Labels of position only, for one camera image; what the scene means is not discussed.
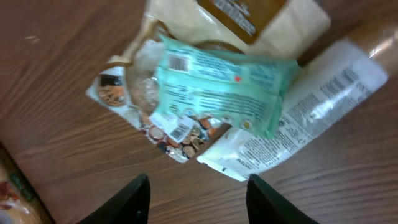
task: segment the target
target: transparent plastic wrapper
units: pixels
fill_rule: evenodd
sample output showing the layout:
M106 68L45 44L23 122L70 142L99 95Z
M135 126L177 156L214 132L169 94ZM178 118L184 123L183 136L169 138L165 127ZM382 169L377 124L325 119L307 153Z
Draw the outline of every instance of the transparent plastic wrapper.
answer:
M199 50L162 36L156 77L161 114L211 116L256 136L273 138L282 99L300 71L295 60Z
M151 0L136 38L122 56L111 58L86 93L185 162L229 125L154 112L159 104L154 72L164 52L160 34L203 50L295 59L329 26L330 18L313 0Z
M335 42L286 93L276 138L229 129L197 160L244 181L290 158L398 73L398 26L374 22Z
M0 223L53 223L1 146Z

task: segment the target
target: food packaging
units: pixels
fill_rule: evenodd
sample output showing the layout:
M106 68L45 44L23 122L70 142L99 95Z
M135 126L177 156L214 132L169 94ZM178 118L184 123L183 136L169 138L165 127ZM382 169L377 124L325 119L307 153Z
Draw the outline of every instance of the food packaging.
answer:
M122 56L109 60L86 94L123 117L170 157L185 162L207 149L229 125L191 116L196 123L186 128L178 122L191 123L187 118L154 112L159 104L154 73L164 52L160 34L203 50L295 59L329 26L330 18L313 0L151 0L136 38ZM167 126L182 131L182 142L189 144L170 138L174 130L165 130Z
M53 223L7 152L0 146L0 223Z
M162 36L156 69L160 114L211 116L260 137L273 138L282 99L300 71L295 60L199 50Z
M397 62L397 24L366 24L304 68L286 93L275 139L231 128L197 160L239 181L269 170L382 87Z

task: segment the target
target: sticker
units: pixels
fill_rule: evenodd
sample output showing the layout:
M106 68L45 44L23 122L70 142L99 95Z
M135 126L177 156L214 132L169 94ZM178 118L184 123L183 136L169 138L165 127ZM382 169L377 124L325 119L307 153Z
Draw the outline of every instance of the sticker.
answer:
M176 143L182 142L196 123L188 116L162 115L157 112L153 113L149 119Z

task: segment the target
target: wooden table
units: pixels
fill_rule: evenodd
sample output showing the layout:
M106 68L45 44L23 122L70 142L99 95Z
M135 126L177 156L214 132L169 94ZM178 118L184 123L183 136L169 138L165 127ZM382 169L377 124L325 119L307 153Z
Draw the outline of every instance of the wooden table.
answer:
M178 164L85 96L109 56L137 33L144 1L5 5L0 140L58 223L75 223L140 173L149 223L247 223L246 183ZM333 27L307 62L358 24L395 17L396 0L324 0ZM398 78L261 177L320 223L398 223Z

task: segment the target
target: snack wrapper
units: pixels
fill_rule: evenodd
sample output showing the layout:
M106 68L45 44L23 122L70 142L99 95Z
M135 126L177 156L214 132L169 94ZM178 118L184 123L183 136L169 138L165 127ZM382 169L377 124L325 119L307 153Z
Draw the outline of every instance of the snack wrapper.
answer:
M273 138L282 98L300 71L295 60L199 50L162 36L166 52L156 70L161 114L211 116Z
M288 59L300 55L329 26L330 18L313 0L151 0L141 31L122 56L109 60L86 94L185 162L205 151L229 125L189 113L189 118L154 113L159 104L154 73L165 50L161 34L202 50Z
M0 223L53 223L26 180L0 146Z

